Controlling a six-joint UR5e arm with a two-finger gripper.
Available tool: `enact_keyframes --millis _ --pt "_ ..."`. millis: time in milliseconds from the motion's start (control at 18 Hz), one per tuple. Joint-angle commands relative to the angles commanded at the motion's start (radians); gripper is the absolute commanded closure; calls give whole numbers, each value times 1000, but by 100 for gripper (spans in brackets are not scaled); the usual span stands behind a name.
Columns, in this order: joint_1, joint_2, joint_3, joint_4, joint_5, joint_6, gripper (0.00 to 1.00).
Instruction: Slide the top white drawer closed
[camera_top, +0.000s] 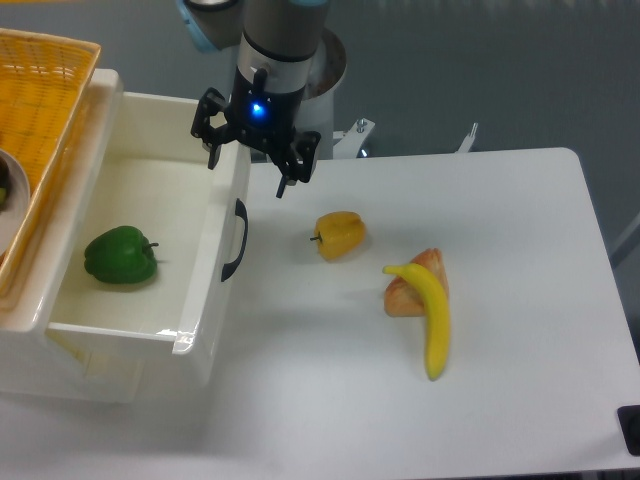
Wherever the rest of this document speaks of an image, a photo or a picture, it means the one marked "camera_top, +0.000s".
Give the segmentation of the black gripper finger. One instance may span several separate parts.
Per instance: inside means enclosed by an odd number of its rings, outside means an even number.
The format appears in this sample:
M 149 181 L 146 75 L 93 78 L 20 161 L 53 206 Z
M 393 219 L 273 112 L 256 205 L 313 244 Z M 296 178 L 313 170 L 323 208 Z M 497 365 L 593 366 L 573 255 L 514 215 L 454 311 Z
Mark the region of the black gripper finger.
M 317 131 L 296 132 L 291 142 L 276 149 L 274 164 L 281 173 L 276 191 L 277 198 L 283 197 L 288 186 L 310 181 L 320 141 L 321 134 Z
M 208 152 L 209 170 L 217 166 L 221 147 L 237 140 L 237 128 L 233 125 L 233 120 L 231 104 L 217 89 L 208 88 L 198 101 L 191 135 L 200 139 Z

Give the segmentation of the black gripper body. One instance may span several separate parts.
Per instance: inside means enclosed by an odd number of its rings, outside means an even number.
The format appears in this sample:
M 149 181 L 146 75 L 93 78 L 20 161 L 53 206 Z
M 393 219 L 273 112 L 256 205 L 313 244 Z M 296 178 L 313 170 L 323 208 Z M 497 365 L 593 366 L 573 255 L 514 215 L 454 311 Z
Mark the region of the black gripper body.
M 225 117 L 240 143 L 282 164 L 292 153 L 294 121 L 306 88 L 306 62 L 278 60 L 241 47 Z

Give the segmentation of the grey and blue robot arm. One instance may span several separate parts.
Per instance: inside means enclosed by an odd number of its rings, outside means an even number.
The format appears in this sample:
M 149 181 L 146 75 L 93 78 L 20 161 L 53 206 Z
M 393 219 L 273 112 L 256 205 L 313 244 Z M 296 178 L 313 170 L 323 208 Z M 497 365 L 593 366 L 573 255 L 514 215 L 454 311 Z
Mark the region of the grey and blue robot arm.
M 217 165 L 222 145 L 237 141 L 265 154 L 281 173 L 276 195 L 310 181 L 321 135 L 296 127 L 326 1 L 180 1 L 182 20 L 200 51 L 237 47 L 229 97 L 210 87 L 191 127 Z

